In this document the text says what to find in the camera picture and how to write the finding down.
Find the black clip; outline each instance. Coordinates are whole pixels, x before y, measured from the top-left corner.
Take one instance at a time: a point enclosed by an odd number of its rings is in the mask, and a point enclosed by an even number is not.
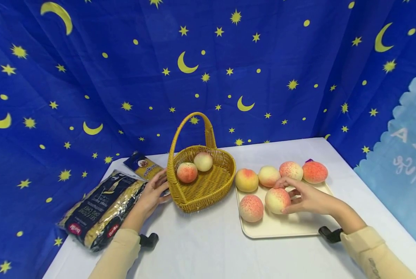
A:
[[[328,243],[339,243],[341,241],[340,234],[343,232],[343,229],[337,229],[331,232],[328,227],[323,226],[318,232]]]

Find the red logo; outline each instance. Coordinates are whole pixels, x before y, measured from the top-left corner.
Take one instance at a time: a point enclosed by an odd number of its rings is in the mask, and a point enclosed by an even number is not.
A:
[[[79,226],[76,223],[69,225],[69,231],[70,233],[75,234],[75,235],[81,235],[81,232],[82,232],[81,226]]]
[[[115,232],[118,230],[118,228],[119,228],[119,224],[116,224],[116,225],[114,225],[110,230],[109,230],[109,232],[107,233],[107,236],[110,238],[110,237],[112,237],[114,234],[115,234]]]

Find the right hand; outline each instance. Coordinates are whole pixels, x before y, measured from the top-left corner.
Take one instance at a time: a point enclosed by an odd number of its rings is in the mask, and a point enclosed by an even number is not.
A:
[[[289,186],[293,186],[295,189],[289,192],[292,198],[291,205],[282,210],[283,214],[311,212],[322,215],[334,215],[340,206],[344,204],[341,200],[290,177],[282,177],[276,182],[274,187],[285,189]]]

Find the light blue poster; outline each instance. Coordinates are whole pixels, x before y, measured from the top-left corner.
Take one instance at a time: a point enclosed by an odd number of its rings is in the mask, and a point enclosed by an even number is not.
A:
[[[355,172],[416,240],[416,77],[408,89]]]

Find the white tablecloth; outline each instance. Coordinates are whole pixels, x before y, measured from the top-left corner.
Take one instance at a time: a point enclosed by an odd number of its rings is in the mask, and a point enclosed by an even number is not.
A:
[[[396,255],[416,274],[416,241],[323,138],[224,148],[234,156],[237,169],[258,172],[263,165],[284,161],[322,162],[329,170],[327,183],[334,195],[349,203],[376,228]],[[149,156],[166,166],[167,154]],[[117,169],[132,173],[114,161],[104,178]],[[365,278],[340,243],[320,237],[252,240],[241,230],[234,188],[218,204],[184,214],[173,203],[160,206],[143,228],[160,240],[152,252],[143,251],[128,273],[136,279],[331,279]],[[100,254],[87,252],[67,238],[44,279],[87,278]]]

